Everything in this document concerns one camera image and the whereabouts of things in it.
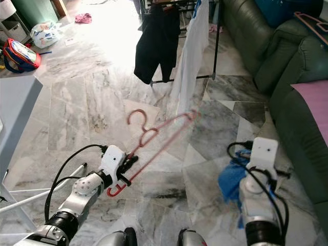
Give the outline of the blue garment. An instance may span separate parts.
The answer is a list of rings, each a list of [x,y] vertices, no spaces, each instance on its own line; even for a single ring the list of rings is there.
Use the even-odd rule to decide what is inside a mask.
[[[239,199],[239,183],[246,177],[247,173],[243,166],[248,164],[250,159],[250,150],[239,150],[236,157],[230,160],[230,163],[221,171],[218,176],[218,186],[221,190],[223,200],[226,203],[235,203],[241,212],[241,201]]]

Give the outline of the red and blue backpack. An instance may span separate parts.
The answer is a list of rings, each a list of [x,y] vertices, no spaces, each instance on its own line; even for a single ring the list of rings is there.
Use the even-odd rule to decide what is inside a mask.
[[[12,38],[2,47],[5,68],[12,73],[33,72],[42,65],[42,56]]]

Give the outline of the pink sofa cushion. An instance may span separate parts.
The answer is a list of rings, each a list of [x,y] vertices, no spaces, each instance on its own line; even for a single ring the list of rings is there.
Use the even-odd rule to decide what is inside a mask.
[[[328,79],[292,84],[310,109],[326,145],[328,145]]]

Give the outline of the white storage drawer rack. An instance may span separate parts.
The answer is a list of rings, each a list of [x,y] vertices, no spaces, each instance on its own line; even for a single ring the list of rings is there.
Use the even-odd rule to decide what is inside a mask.
[[[26,25],[18,15],[12,0],[0,0],[0,21],[2,32],[21,43],[28,42],[29,35]]]

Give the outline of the white garment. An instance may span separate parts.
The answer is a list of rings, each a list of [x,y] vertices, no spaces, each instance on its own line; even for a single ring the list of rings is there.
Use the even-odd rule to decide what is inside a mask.
[[[210,0],[197,0],[194,14],[187,28],[182,56],[176,66],[171,97],[175,98],[177,114],[187,112],[195,90],[195,81],[203,65],[203,52],[209,44]]]

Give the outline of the green plastic bin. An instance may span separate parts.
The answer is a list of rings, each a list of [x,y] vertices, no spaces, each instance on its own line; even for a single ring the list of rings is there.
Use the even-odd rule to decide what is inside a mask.
[[[40,23],[58,23],[51,0],[11,0],[28,31]]]

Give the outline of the red plastic hanger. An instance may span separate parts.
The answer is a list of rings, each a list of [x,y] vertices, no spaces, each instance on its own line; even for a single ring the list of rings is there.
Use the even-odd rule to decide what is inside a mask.
[[[200,116],[200,112],[197,110],[190,110],[188,112],[181,113],[171,119],[167,119],[167,121],[162,122],[159,125],[148,127],[147,121],[148,116],[145,110],[143,109],[135,109],[132,110],[126,117],[125,121],[128,125],[134,124],[134,122],[139,123],[139,129],[141,130],[141,135],[137,139],[137,145],[129,154],[136,154],[141,149],[145,148],[152,140],[156,139],[158,136],[162,135],[165,131],[173,129],[176,127],[177,129],[167,138],[167,140],[162,144],[161,148],[148,159],[148,161],[143,161],[141,158],[127,171],[124,176],[129,178],[132,182],[141,174],[144,170],[146,170],[154,160],[159,157],[164,150],[166,150],[181,134],[185,129],[190,127],[194,121]],[[127,188],[124,183],[120,180],[117,180],[116,183],[113,183],[108,187],[106,194],[109,197],[115,197],[119,195],[125,188]]]

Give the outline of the dark green sofa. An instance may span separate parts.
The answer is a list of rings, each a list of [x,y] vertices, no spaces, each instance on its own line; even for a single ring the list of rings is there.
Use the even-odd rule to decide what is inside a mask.
[[[290,18],[272,27],[256,0],[221,0],[221,23],[227,28],[257,89],[269,97],[277,135],[328,240],[328,48],[307,28],[314,18]],[[317,115],[295,89],[296,84],[325,80]]]

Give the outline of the grey left robot leg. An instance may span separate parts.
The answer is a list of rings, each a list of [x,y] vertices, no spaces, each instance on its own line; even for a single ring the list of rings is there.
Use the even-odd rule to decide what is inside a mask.
[[[112,232],[99,239],[95,246],[138,246],[134,228]]]

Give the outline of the grey folding table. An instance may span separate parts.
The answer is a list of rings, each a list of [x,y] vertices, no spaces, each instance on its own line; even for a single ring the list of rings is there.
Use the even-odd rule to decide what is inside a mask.
[[[18,146],[19,139],[30,119],[35,102],[42,91],[42,83],[33,75],[9,77],[0,80],[0,175],[2,178],[9,170],[10,160]],[[9,191],[3,182],[0,183],[1,195],[8,200],[8,205],[0,209],[0,214],[17,210],[23,224],[35,232],[37,227],[31,217],[24,211],[27,206],[42,199],[51,191],[63,187],[41,188],[33,190]]]

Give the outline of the brown wooden cabinet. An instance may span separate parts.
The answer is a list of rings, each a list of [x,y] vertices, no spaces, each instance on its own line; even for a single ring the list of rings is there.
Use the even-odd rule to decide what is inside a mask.
[[[52,6],[55,9],[58,18],[63,18],[68,16],[68,10],[64,4],[64,0],[51,0]]]

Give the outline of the dark blue storage box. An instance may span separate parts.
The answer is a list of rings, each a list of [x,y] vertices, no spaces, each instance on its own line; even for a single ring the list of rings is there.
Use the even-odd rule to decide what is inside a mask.
[[[310,2],[311,0],[255,0],[265,21],[272,28],[292,18],[294,12],[304,10]]]

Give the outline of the dark pink crumpled cloth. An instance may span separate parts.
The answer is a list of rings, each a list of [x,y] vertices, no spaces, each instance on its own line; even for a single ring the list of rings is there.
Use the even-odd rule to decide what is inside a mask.
[[[77,14],[75,16],[74,22],[76,24],[90,24],[92,23],[92,16],[89,13]]]

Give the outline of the printed white plastic bag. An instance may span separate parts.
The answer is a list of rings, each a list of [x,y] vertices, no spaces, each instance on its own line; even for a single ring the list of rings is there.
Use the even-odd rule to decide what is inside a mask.
[[[44,49],[58,42],[63,36],[61,23],[40,23],[31,28],[30,37],[36,47]]]

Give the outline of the grey right robot leg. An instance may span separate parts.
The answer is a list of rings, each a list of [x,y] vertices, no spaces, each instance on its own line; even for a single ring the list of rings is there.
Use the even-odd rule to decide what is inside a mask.
[[[180,230],[177,239],[177,246],[208,246],[206,240],[195,230],[188,228]]]

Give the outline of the grey robot leg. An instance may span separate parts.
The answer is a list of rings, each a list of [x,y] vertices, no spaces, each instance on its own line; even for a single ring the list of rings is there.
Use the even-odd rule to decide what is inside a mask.
[[[177,239],[177,246],[208,246],[206,240],[195,230],[188,228],[180,230]]]
[[[95,246],[138,246],[134,228],[112,232],[99,239]]]

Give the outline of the black garment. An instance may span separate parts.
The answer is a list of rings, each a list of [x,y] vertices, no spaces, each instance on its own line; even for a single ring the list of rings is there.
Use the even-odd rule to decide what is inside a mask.
[[[141,26],[136,45],[134,75],[146,85],[152,84],[157,68],[167,82],[176,67],[180,15],[177,5],[152,5]]]

